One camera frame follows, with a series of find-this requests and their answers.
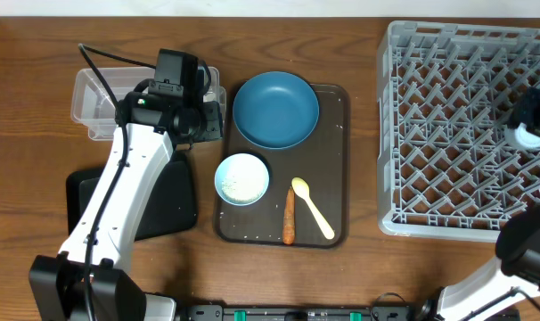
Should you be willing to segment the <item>light blue cup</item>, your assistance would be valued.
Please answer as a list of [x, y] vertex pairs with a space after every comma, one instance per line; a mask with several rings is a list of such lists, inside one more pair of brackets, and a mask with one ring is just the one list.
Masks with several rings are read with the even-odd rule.
[[540, 137], [527, 131], [524, 123], [520, 123], [516, 128], [506, 128], [503, 131], [505, 141], [517, 150], [533, 150], [540, 148]]

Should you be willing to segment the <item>large blue bowl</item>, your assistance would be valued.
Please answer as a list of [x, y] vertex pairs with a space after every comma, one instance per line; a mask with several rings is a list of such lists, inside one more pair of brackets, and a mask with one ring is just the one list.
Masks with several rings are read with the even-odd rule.
[[320, 118], [314, 89], [303, 78], [269, 71], [247, 80], [233, 100], [233, 121], [249, 142], [271, 150], [307, 139]]

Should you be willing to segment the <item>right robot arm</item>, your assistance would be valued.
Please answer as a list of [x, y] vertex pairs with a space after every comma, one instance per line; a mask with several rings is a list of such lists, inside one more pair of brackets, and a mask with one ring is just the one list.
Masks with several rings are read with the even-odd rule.
[[[524, 151], [540, 147], [540, 89], [530, 87], [516, 102], [504, 137]], [[487, 320], [527, 300], [539, 312], [540, 205], [512, 218], [495, 244], [495, 256], [461, 282], [426, 300], [416, 320]]]

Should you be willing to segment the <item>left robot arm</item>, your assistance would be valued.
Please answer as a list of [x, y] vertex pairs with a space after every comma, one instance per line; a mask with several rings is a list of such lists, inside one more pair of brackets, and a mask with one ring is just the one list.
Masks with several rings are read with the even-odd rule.
[[78, 224], [55, 257], [39, 255], [29, 283], [44, 320], [173, 320], [174, 299], [149, 294], [127, 271], [135, 235], [160, 173], [179, 144], [223, 135], [218, 102], [206, 102], [207, 64], [162, 49], [153, 78], [109, 98], [117, 127], [109, 159]]

